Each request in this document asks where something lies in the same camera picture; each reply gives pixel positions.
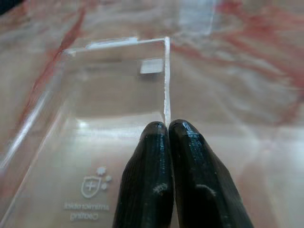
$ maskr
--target marble surface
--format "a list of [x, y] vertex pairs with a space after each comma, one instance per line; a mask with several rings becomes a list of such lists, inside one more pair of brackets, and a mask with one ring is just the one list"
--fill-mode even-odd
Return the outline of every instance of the marble surface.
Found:
[[171, 119], [205, 136], [256, 228], [300, 228], [303, 34], [301, 0], [26, 1], [0, 17], [1, 153], [64, 49], [170, 36]]

